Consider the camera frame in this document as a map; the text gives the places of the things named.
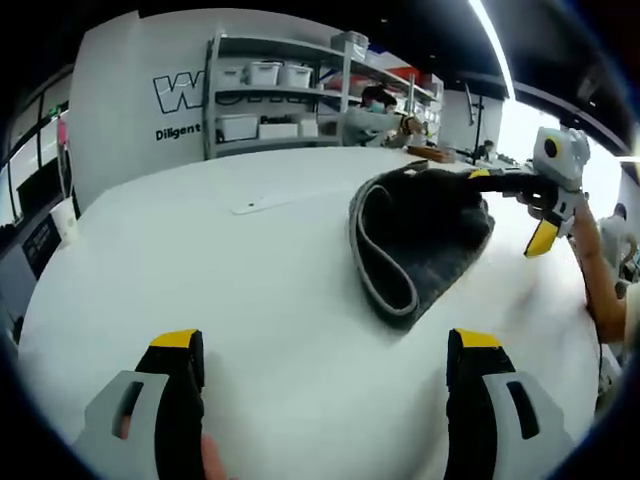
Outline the person's right hand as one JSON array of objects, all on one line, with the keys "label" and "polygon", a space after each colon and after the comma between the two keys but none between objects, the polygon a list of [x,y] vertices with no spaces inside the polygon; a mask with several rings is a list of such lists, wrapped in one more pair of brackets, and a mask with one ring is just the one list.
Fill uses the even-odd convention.
[{"label": "person's right hand", "polygon": [[516,200],[527,207],[528,214],[536,219],[544,218],[547,211],[547,200],[537,192],[523,191],[518,192],[515,196]]}]

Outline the person's left hand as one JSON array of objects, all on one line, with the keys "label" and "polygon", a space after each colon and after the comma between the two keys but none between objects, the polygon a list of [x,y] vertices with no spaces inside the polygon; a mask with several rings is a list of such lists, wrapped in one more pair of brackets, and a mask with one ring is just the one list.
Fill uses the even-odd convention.
[{"label": "person's left hand", "polygon": [[214,439],[207,434],[203,434],[201,437],[201,455],[206,480],[227,479],[226,470],[220,458],[217,444]]}]

